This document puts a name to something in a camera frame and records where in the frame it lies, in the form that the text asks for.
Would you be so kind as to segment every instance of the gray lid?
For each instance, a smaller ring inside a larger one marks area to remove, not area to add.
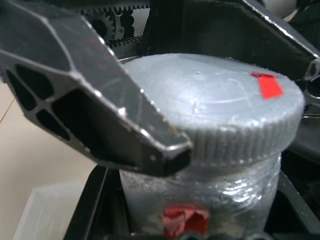
[[[296,135],[304,96],[283,75],[194,54],[146,56],[124,66],[167,120],[189,135],[197,163],[260,161],[282,152]],[[274,75],[284,94],[264,99],[252,72]]]

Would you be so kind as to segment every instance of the red tape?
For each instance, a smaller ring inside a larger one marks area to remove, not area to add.
[[[164,216],[164,235],[176,238],[185,231],[194,231],[202,235],[206,233],[209,223],[209,213],[202,207],[191,203],[180,203],[167,206]]]
[[[277,98],[284,94],[275,76],[255,71],[251,75],[258,78],[263,99]]]

